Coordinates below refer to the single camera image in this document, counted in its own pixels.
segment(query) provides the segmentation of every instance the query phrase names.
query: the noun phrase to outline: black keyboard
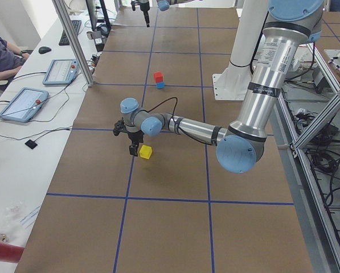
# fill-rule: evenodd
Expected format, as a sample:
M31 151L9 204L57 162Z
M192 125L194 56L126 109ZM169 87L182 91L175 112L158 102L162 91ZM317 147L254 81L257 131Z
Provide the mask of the black keyboard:
M81 20L71 20L71 22L72 22L73 29L76 32L76 35L78 35L79 31L80 31L80 26L81 26ZM58 45L59 46L69 45L69 41L68 41L68 38L66 36L65 31L62 31L61 39L60 39L60 42L58 43Z

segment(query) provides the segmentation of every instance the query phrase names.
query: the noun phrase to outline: computer mouse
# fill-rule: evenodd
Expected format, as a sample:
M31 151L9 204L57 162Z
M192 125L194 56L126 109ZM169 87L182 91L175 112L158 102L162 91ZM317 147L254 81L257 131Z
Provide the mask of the computer mouse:
M45 53L47 53L47 52L49 52L49 51L51 51L52 49L51 48L49 48L49 47L40 47L39 49L38 49L38 52L39 52L39 54L45 54Z

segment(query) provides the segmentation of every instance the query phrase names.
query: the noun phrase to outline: blue tablet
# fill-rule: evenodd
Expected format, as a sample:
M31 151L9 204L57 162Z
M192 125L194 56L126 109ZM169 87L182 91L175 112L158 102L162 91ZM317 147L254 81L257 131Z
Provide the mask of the blue tablet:
M53 60L43 79L44 85L67 85L76 77L77 60Z
M24 87L0 112L8 121L28 122L47 101L48 92Z

